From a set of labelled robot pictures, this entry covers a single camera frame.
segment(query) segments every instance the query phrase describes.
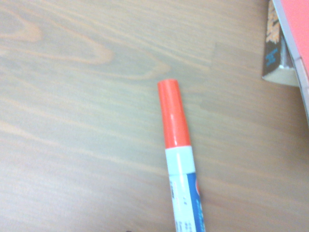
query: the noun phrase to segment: wood grain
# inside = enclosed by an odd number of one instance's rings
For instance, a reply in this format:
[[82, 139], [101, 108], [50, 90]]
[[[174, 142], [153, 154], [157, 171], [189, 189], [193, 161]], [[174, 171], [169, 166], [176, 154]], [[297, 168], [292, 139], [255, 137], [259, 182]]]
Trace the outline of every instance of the wood grain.
[[307, 232], [298, 88], [260, 0], [0, 0], [0, 231], [175, 231], [156, 83], [179, 80], [208, 232]]

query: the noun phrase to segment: book spine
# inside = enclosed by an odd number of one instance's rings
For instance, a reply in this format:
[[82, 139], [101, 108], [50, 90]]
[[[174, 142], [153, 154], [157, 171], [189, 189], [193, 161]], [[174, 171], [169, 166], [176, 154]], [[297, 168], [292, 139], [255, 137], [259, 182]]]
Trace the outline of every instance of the book spine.
[[280, 22], [273, 1], [269, 0], [263, 76], [271, 73], [281, 65], [281, 40], [282, 30]]

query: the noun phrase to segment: book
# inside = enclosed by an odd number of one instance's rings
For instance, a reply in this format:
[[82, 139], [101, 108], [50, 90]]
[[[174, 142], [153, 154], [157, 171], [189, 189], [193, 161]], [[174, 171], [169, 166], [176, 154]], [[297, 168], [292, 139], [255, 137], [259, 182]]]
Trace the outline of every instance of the book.
[[309, 1], [273, 0], [296, 70], [309, 123]]
[[299, 86], [292, 58], [272, 0], [268, 1], [262, 78], [279, 84]]

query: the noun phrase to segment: marker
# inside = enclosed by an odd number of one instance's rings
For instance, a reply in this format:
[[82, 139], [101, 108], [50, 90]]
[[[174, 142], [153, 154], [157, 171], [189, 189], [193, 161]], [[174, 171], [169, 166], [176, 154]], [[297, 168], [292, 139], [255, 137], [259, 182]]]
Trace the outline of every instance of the marker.
[[158, 83], [177, 232], [205, 232], [189, 129], [177, 80]]

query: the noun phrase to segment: wooden table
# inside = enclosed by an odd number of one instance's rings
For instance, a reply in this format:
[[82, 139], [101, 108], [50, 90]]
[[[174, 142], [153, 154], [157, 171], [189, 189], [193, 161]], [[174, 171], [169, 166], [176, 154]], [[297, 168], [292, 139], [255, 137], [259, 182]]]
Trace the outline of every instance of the wooden table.
[[179, 80], [208, 232], [309, 230], [299, 89], [262, 0], [0, 0], [0, 231], [173, 232], [157, 82]]

